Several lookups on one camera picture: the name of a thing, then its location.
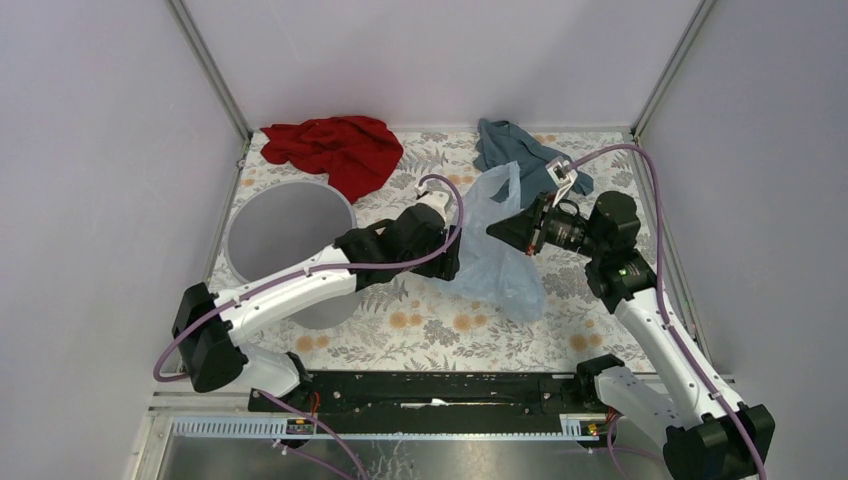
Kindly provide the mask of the light blue plastic trash bag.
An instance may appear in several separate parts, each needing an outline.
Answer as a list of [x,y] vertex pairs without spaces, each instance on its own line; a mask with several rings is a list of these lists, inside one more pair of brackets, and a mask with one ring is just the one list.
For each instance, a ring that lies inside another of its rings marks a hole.
[[483,172],[463,196],[459,270],[451,281],[431,283],[440,292],[499,306],[514,322],[544,316],[546,291],[534,261],[488,235],[486,229],[521,210],[519,166],[515,162]]

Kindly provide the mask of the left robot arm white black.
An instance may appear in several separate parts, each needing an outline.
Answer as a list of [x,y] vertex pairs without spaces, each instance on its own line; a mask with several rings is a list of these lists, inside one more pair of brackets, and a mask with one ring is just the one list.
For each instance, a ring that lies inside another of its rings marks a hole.
[[452,280],[459,269],[461,229],[451,224],[451,199],[425,193],[394,220],[352,229],[308,259],[263,279],[213,293],[205,283],[187,288],[172,326],[172,343],[197,393],[231,384],[262,390],[288,411],[309,401],[308,373],[292,353],[251,343],[270,322],[336,297],[387,284],[397,275]]

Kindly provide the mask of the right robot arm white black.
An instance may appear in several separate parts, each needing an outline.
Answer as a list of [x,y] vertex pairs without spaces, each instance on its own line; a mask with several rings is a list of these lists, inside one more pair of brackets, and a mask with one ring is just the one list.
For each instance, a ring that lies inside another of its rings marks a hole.
[[540,195],[486,232],[527,255],[552,245],[587,257],[593,295],[640,344],[667,390],[657,393],[605,355],[578,365],[579,407],[607,406],[629,419],[661,449],[675,479],[763,479],[774,418],[764,405],[746,404],[666,307],[660,279],[636,247],[640,227],[634,199],[610,191],[588,217]]

